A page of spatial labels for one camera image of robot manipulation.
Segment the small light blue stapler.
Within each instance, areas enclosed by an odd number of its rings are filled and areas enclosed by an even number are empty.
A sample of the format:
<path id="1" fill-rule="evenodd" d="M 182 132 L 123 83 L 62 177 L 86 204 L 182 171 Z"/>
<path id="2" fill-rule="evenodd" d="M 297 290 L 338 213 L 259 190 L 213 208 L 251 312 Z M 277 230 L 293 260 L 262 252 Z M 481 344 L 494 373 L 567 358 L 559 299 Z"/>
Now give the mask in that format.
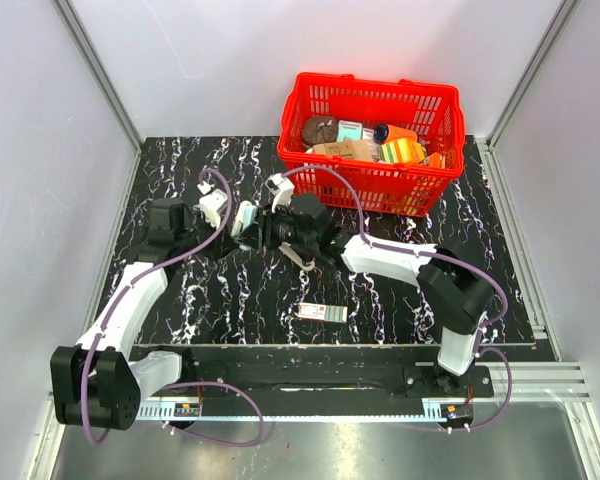
<path id="1" fill-rule="evenodd" d="M 242 201 L 234 217 L 230 235 L 236 238 L 242 234 L 254 221 L 258 207 L 251 201 Z"/>

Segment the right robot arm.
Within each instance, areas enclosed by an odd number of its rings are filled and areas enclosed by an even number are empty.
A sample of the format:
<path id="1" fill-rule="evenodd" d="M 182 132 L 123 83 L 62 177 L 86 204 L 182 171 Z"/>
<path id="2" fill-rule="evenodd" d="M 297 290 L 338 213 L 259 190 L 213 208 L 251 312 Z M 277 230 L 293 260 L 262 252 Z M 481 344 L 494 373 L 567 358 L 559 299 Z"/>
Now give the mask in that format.
<path id="1" fill-rule="evenodd" d="M 419 288 L 440 328 L 436 387 L 456 396 L 469 386 L 480 324 L 495 290 L 457 250 L 364 237 L 337 224 L 314 194 L 286 205 L 242 202 L 231 236 L 245 248 L 278 250 L 305 270 L 320 263 Z"/>

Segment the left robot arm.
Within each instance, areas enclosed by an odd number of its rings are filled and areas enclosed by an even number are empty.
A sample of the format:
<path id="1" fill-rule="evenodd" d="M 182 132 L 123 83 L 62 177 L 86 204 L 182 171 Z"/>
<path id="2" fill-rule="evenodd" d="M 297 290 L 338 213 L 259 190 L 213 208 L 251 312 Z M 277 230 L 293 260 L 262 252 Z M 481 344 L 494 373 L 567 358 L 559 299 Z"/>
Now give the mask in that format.
<path id="1" fill-rule="evenodd" d="M 203 196 L 197 209 L 178 198 L 152 202 L 144 236 L 132 249 L 114 294 L 75 345 L 60 346 L 51 356 L 59 423 L 126 430 L 142 401 L 164 387 L 179 396 L 194 389 L 197 373 L 180 354 L 157 351 L 133 362 L 130 353 L 183 261 L 219 247 L 230 208 L 229 197 L 219 189 Z"/>

